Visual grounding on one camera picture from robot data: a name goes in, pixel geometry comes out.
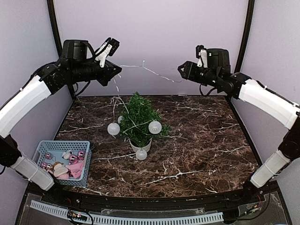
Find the white ball string lights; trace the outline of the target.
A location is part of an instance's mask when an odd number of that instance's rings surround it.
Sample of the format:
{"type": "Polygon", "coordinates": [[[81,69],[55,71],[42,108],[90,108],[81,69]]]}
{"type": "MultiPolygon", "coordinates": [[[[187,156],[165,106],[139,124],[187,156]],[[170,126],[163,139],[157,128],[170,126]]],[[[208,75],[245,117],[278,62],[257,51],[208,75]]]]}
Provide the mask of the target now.
{"type": "Polygon", "coordinates": [[[115,78],[112,79],[117,96],[112,97],[112,122],[107,126],[109,135],[120,135],[129,141],[130,148],[137,160],[145,160],[150,151],[152,140],[158,138],[178,138],[170,135],[171,127],[161,123],[161,114],[152,108],[151,101],[138,92],[133,93],[127,103],[120,96],[115,78]]]}

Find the small green christmas tree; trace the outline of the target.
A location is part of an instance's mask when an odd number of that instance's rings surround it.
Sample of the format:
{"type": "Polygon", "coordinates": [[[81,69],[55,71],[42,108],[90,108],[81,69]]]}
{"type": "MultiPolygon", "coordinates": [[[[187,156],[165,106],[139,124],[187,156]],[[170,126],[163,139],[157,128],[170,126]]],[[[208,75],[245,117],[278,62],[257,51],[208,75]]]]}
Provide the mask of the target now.
{"type": "Polygon", "coordinates": [[[152,108],[148,98],[138,92],[131,96],[121,116],[120,135],[136,147],[145,147],[151,139],[168,136],[171,131],[168,124],[162,124],[162,130],[158,134],[149,131],[151,122],[161,121],[161,114],[152,108]]]}

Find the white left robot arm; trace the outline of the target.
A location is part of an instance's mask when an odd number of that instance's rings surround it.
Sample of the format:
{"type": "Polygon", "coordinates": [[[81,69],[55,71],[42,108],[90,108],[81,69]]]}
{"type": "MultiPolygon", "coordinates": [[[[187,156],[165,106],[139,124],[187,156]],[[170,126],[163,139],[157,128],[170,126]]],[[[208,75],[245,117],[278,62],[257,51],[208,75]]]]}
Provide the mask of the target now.
{"type": "Polygon", "coordinates": [[[43,191],[48,191],[48,197],[55,204],[63,204],[66,193],[54,186],[53,175],[19,149],[12,131],[40,103],[65,86],[91,81],[107,86],[122,71],[120,66],[108,60],[119,46],[120,42],[111,37],[98,49],[93,49],[87,40],[65,40],[60,57],[36,69],[25,85],[0,108],[1,166],[15,170],[43,191]]]}

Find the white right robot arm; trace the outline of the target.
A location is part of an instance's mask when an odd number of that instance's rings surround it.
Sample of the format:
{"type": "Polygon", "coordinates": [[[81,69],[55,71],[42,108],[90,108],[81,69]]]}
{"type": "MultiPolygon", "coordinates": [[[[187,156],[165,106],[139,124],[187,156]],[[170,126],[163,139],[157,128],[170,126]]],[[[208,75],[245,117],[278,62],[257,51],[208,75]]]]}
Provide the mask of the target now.
{"type": "Polygon", "coordinates": [[[249,103],[280,122],[288,132],[278,149],[249,178],[240,191],[239,199],[250,203],[257,196],[257,189],[278,175],[292,161],[300,157],[300,106],[267,88],[250,76],[231,73],[229,52],[225,49],[196,48],[197,63],[186,61],[178,66],[183,79],[211,86],[229,98],[249,103]]]}

